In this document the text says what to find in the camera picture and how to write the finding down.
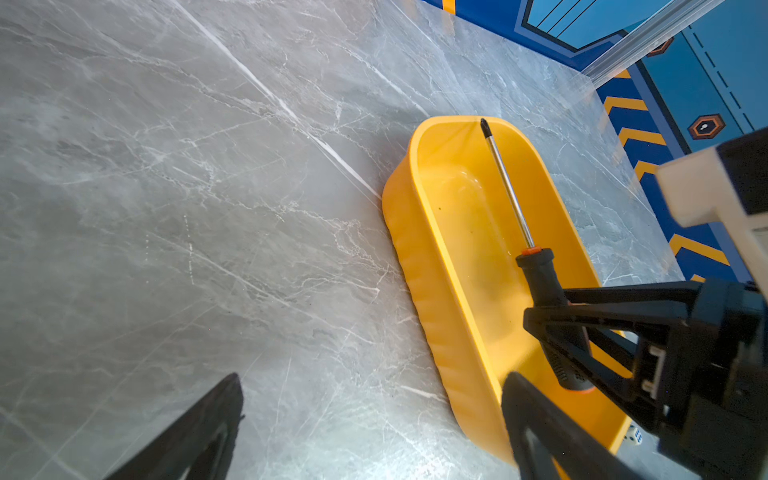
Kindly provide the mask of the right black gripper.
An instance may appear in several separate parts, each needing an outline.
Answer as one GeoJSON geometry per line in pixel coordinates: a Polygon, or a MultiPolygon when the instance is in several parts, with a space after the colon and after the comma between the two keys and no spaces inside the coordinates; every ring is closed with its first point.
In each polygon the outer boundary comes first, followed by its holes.
{"type": "Polygon", "coordinates": [[[767,476],[767,302],[712,279],[579,288],[524,328],[703,479],[767,476]]]}

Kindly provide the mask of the right aluminium corner post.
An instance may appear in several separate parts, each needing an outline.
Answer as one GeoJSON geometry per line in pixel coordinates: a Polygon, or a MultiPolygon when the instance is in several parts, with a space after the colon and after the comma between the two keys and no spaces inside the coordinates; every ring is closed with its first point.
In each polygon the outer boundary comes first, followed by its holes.
{"type": "Polygon", "coordinates": [[[599,88],[721,3],[723,0],[669,1],[581,73],[599,88]]]}

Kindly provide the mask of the yellow plastic bin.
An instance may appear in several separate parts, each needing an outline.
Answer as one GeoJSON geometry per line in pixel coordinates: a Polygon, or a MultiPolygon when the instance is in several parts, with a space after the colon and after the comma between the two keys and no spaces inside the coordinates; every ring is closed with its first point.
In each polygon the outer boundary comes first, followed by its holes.
{"type": "Polygon", "coordinates": [[[539,342],[523,326],[532,304],[516,264],[525,241],[504,185],[511,182],[534,238],[552,249],[566,288],[599,279],[532,143],[490,118],[495,162],[477,116],[439,116],[413,133],[385,184],[382,210],[451,409],[478,447],[513,459],[502,386],[522,374],[610,452],[629,418],[598,390],[562,388],[539,342]]]}

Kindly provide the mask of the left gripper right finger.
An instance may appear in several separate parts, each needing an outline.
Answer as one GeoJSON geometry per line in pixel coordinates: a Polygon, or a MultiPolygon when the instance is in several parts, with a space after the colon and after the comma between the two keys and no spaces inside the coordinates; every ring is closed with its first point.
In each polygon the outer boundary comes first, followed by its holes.
{"type": "Polygon", "coordinates": [[[501,410],[523,479],[638,479],[517,372],[503,385],[501,410]]]}

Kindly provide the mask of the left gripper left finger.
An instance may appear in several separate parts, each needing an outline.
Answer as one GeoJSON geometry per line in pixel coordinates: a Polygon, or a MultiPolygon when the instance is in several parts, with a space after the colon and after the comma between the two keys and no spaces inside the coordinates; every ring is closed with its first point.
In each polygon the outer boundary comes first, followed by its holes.
{"type": "Polygon", "coordinates": [[[240,377],[225,376],[110,479],[224,479],[227,477],[244,396],[240,377]]]}

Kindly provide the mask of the black orange screwdriver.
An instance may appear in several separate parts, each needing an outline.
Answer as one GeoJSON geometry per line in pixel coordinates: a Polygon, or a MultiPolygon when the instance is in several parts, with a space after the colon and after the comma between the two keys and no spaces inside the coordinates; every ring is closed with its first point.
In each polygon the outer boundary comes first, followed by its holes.
{"type": "MultiPolygon", "coordinates": [[[[567,306],[569,302],[554,268],[553,251],[549,248],[542,248],[535,243],[500,150],[490,125],[485,118],[480,119],[480,128],[501,175],[506,193],[513,206],[517,222],[524,237],[526,248],[516,258],[516,263],[523,271],[528,283],[533,305],[536,308],[567,306]]],[[[549,346],[548,340],[555,338],[567,341],[577,347],[583,347],[590,353],[590,344],[586,330],[583,327],[557,327],[552,333],[547,333],[540,344],[561,387],[575,392],[591,391],[594,388],[592,383],[572,367],[564,356],[549,346]]]]}

